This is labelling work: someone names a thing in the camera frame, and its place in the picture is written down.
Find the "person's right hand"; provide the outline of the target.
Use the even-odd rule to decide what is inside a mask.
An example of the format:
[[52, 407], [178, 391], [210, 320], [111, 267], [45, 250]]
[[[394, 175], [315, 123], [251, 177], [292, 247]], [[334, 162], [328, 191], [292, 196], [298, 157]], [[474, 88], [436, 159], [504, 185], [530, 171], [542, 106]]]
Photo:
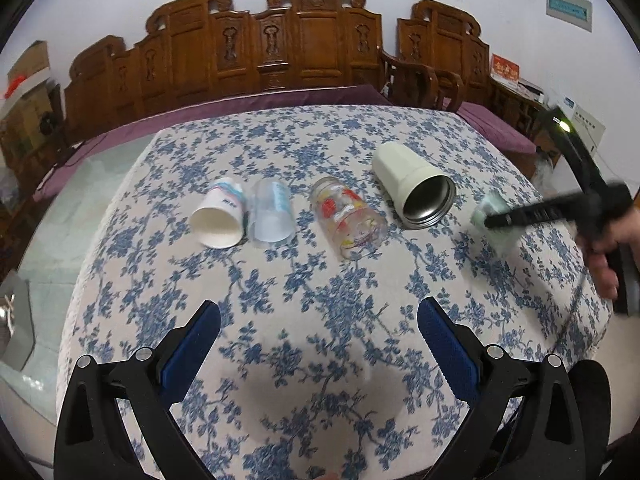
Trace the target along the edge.
[[606, 300], [615, 300], [620, 290], [620, 280], [610, 268], [605, 255], [620, 245], [628, 245], [634, 264], [640, 263], [640, 218], [639, 209], [631, 207], [623, 217], [611, 221], [603, 231], [600, 240], [588, 242], [577, 235], [575, 242], [582, 250], [586, 267], [598, 294]]

